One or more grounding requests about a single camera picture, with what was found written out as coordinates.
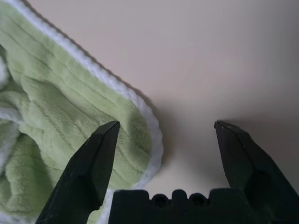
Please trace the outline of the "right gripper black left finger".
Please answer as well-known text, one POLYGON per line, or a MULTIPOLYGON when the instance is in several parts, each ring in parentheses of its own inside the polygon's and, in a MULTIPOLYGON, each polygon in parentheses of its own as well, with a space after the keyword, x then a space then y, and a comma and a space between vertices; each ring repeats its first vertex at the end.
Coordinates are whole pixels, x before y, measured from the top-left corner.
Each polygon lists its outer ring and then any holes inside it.
POLYGON ((113 170, 119 121, 99 126, 69 160, 38 224, 85 224, 103 205, 113 170))

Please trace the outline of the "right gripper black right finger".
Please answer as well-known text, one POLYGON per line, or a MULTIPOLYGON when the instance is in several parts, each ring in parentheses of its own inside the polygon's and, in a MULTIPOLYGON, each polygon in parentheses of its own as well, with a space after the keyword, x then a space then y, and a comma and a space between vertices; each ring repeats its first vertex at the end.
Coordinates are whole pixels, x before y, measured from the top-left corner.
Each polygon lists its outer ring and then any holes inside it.
POLYGON ((299 195, 274 160, 240 127, 216 121, 214 128, 228 183, 255 216, 267 224, 297 224, 299 195))

